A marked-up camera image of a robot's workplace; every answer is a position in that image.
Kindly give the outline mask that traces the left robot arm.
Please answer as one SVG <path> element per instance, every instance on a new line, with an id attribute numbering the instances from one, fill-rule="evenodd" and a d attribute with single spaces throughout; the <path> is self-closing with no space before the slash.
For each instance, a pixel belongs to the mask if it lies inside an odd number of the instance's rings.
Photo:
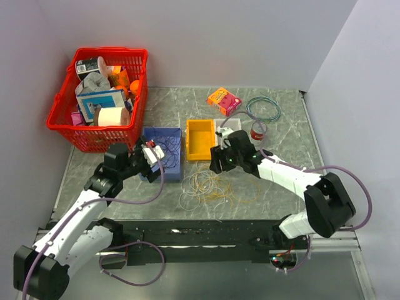
<path id="1" fill-rule="evenodd" d="M 140 174 L 149 182 L 163 178 L 165 154 L 153 141 L 138 140 L 134 149 L 115 143 L 87 180 L 68 212 L 31 247 L 21 246 L 13 258 L 13 284 L 22 299 L 60 299 L 73 276 L 102 250 L 117 251 L 124 242 L 123 227 L 110 219 L 88 227 L 111 203 L 119 200 L 125 179 Z"/>

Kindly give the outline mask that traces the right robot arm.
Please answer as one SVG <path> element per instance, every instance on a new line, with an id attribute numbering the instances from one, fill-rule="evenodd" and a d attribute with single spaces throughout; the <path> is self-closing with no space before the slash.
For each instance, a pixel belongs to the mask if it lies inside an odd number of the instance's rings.
<path id="1" fill-rule="evenodd" d="M 300 197 L 305 210 L 284 217 L 273 233 L 273 242 L 287 249 L 295 238 L 318 234 L 330 238 L 356 213 L 340 178 L 296 169 L 269 151 L 257 150 L 243 130 L 219 127 L 219 145 L 211 148 L 210 170 L 216 174 L 240 167 L 245 173 L 271 181 Z"/>

